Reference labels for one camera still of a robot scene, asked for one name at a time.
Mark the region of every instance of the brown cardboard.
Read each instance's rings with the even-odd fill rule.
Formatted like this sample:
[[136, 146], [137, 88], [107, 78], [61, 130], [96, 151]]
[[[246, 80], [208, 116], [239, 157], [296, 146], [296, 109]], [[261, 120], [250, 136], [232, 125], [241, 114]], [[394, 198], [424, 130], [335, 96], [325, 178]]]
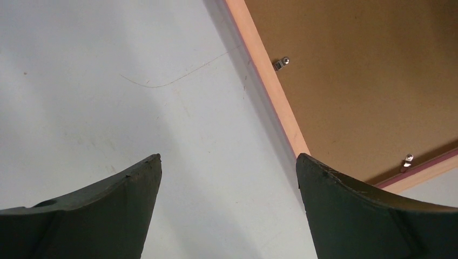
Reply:
[[380, 182], [458, 146], [458, 2], [246, 0], [311, 154]]

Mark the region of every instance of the wooden frame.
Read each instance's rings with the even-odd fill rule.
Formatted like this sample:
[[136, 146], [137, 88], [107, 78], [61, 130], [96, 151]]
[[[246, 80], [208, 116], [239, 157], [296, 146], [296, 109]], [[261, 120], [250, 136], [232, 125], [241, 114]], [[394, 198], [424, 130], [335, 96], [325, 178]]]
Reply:
[[[297, 157], [300, 153], [310, 154], [245, 1], [225, 1], [251, 56], [252, 64], [271, 100], [294, 155]], [[408, 172], [388, 179], [377, 186], [389, 192], [400, 193], [455, 167], [458, 167], [458, 150], [451, 151], [439, 158], [412, 168]]]

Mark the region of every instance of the curved scratch line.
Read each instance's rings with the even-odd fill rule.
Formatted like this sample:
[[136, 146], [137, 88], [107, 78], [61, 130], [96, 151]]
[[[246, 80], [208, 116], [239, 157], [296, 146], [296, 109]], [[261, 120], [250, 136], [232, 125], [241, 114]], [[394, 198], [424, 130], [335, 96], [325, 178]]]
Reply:
[[167, 85], [171, 85], [171, 84], [175, 83], [176, 81], [178, 81], [178, 80], [180, 80], [180, 79], [182, 79], [182, 78], [184, 78], [184, 77], [186, 77], [186, 76], [189, 76], [190, 74], [192, 74], [192, 73], [196, 72], [197, 70], [201, 69], [202, 67], [204, 67], [204, 66], [206, 66], [206, 65], [208, 65], [208, 64], [210, 64], [210, 63], [212, 63], [213, 61], [215, 61], [215, 60], [217, 60], [218, 58], [224, 56], [225, 54], [228, 54], [229, 52], [231, 52], [231, 51], [233, 51], [233, 50], [239, 48], [240, 46], [241, 46], [241, 45], [238, 45], [237, 47], [235, 47], [235, 48], [233, 48], [233, 49], [230, 49], [229, 51], [227, 51], [227, 52], [225, 52], [225, 53], [223, 53], [223, 54], [221, 54], [221, 55], [215, 57], [214, 59], [210, 60], [209, 62], [205, 63], [204, 65], [202, 65], [202, 66], [200, 66], [200, 67], [198, 67], [198, 68], [192, 70], [191, 72], [185, 74], [184, 76], [179, 77], [179, 78], [175, 79], [174, 81], [171, 81], [170, 83], [167, 83], [167, 84], [164, 84], [164, 85], [157, 85], [157, 86], [142, 85], [142, 84], [139, 84], [139, 83], [137, 83], [137, 82], [135, 82], [135, 81], [132, 81], [131, 79], [129, 79], [129, 78], [123, 76], [122, 74], [119, 74], [119, 75], [122, 76], [123, 78], [127, 79], [128, 81], [130, 81], [130, 82], [132, 82], [132, 83], [134, 83], [134, 84], [136, 84], [136, 85], [142, 86], [142, 87], [146, 87], [146, 88], [160, 88], [160, 87], [164, 87], [164, 86], [167, 86]]

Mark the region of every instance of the metal clip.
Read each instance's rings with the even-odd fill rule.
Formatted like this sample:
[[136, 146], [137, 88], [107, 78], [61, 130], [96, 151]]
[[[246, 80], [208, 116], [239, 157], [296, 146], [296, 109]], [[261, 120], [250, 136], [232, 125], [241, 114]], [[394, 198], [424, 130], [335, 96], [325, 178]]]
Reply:
[[273, 63], [273, 67], [275, 71], [279, 71], [283, 67], [289, 64], [289, 58], [288, 57], [283, 57], [281, 60], [277, 60], [276, 62]]
[[414, 160], [414, 155], [407, 154], [406, 158], [402, 162], [401, 173], [405, 173], [409, 167], [412, 165], [412, 161]]

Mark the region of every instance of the white surface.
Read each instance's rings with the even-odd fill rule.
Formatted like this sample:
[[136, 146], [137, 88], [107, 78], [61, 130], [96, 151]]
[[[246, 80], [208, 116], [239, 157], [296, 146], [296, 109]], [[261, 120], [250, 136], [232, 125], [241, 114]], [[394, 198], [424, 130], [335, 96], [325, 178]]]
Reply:
[[458, 207], [458, 168], [401, 193], [402, 196], [419, 201]]
[[143, 258], [316, 257], [292, 153], [221, 2], [2, 0], [0, 109], [2, 209], [160, 153]]

